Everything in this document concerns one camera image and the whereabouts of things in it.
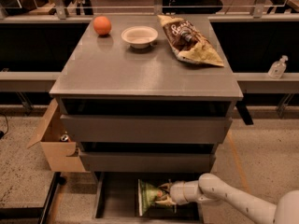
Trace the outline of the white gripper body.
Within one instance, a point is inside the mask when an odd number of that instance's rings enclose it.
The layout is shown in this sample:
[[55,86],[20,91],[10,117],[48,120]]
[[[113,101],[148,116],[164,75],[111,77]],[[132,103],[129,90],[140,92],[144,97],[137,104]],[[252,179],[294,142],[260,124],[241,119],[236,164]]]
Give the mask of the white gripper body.
[[169,194],[175,204],[196,203],[200,189],[197,181],[179,181],[172,184]]

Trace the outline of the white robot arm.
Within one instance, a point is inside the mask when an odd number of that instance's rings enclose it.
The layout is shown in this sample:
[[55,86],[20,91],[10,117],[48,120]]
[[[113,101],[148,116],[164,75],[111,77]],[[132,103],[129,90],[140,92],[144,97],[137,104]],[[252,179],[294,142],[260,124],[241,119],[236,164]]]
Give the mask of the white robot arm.
[[183,205],[222,200],[255,224],[299,224],[298,190],[286,193],[277,204],[273,204],[236,189],[210,173],[201,175],[196,181],[165,183],[161,188],[168,195],[165,200],[158,201],[160,204]]

